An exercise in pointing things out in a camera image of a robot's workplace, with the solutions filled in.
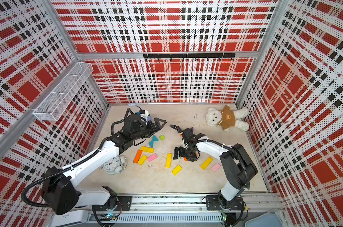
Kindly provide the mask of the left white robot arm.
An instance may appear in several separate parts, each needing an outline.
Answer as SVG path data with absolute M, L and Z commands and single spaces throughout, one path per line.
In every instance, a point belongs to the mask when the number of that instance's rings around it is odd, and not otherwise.
M 100 146 L 76 162 L 62 168 L 52 167 L 45 176 L 26 186 L 21 199 L 30 206 L 51 208 L 57 215 L 63 215 L 74 208 L 90 205 L 105 205 L 112 196 L 112 190 L 103 186 L 94 190 L 81 189 L 78 185 L 105 162 L 122 154 L 135 141 L 152 137 L 165 125 L 166 120 L 132 113 L 127 109 L 122 120 L 112 126 L 123 124 L 118 132 L 111 132 Z

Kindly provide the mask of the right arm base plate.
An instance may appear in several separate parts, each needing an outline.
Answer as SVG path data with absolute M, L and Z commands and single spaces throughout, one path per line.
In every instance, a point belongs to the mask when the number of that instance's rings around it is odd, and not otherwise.
M 221 195 L 208 195 L 206 196 L 206 209 L 208 211 L 241 211 L 244 206 L 240 197 L 228 201 Z

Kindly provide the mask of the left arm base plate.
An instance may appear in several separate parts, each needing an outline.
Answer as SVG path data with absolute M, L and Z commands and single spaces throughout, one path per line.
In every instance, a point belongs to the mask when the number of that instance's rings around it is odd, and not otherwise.
M 99 211 L 129 211 L 132 196 L 112 196 L 104 205 L 95 205 L 96 212 Z

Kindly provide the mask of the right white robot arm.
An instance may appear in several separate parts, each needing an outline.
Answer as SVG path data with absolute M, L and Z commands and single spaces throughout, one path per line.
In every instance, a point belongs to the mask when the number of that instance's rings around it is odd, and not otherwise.
M 240 144 L 229 146 L 216 142 L 202 133 L 194 134 L 192 128 L 182 130 L 173 124 L 170 127 L 182 137 L 182 146 L 174 149 L 174 159 L 195 162 L 202 152 L 222 164 L 227 182 L 218 192 L 218 197 L 212 199 L 212 203 L 218 203 L 217 209 L 230 211 L 242 208 L 241 194 L 251 188 L 251 179 L 258 173 L 245 148 Z

